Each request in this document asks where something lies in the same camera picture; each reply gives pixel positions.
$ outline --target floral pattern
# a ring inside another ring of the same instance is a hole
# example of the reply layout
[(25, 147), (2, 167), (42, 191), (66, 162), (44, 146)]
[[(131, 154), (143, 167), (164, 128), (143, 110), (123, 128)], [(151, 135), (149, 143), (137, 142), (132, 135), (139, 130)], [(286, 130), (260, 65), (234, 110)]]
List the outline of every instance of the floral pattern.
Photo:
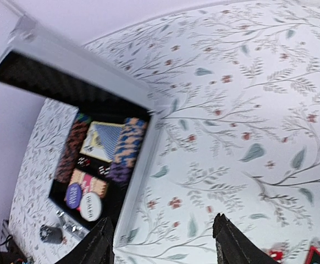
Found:
[[(169, 106), (159, 113), (160, 147), (117, 264), (216, 263), (219, 212), (258, 247), (281, 243), (285, 263), (304, 261), (311, 238), (320, 238), (320, 8), (217, 5), (86, 48)], [(56, 222), (46, 198), (75, 111), (46, 101), (16, 187), (10, 228), (38, 263), (76, 244), (67, 234), (65, 245), (42, 244), (36, 228)]]

